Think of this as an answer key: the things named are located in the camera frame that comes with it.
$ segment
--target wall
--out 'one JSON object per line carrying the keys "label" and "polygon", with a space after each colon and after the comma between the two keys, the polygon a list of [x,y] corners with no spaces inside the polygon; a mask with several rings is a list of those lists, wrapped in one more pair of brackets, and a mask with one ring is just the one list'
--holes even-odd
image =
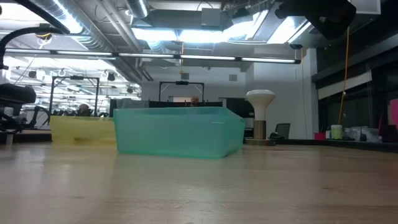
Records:
{"label": "wall", "polygon": [[266,89],[276,95],[267,109],[268,134],[275,131],[276,124],[290,123],[289,138],[313,139],[318,131],[318,98],[311,76],[316,72],[313,49],[300,65],[254,63],[248,69],[246,91]]}
{"label": "wall", "polygon": [[[145,82],[142,84],[142,100],[159,99],[159,82],[175,82],[180,81],[179,67],[147,67],[153,82]],[[205,83],[205,101],[219,101],[219,98],[244,98],[246,95],[245,73],[240,72],[239,68],[207,68],[202,67],[185,67],[183,72],[190,74],[190,82]],[[236,82],[229,81],[229,74],[237,74],[238,80]],[[161,101],[167,101],[170,96],[191,97],[193,95],[201,98],[201,85],[177,86],[171,84],[162,85]]]}

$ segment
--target white mushroom lamp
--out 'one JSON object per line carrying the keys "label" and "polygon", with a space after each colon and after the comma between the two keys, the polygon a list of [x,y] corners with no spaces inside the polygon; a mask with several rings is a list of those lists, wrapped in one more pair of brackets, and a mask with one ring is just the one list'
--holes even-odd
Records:
{"label": "white mushroom lamp", "polygon": [[253,90],[246,94],[246,98],[254,108],[254,139],[267,139],[266,110],[274,100],[275,93],[269,90]]}

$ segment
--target wooden table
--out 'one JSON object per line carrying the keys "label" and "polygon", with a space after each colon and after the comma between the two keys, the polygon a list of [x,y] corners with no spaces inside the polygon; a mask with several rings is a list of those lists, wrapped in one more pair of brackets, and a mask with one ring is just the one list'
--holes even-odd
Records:
{"label": "wooden table", "polygon": [[398,155],[246,146],[220,160],[0,150],[0,223],[398,223]]}

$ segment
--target orange cable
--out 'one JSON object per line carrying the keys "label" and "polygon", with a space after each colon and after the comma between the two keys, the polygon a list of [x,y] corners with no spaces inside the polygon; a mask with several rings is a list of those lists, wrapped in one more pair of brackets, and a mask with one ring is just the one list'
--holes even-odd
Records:
{"label": "orange cable", "polygon": [[348,71],[347,71],[347,69],[348,69],[348,50],[349,50],[349,27],[347,28],[346,67],[345,67],[345,74],[344,74],[343,92],[341,94],[340,113],[338,115],[338,124],[341,124],[341,115],[343,114],[343,102],[344,102],[347,73],[348,73]]}

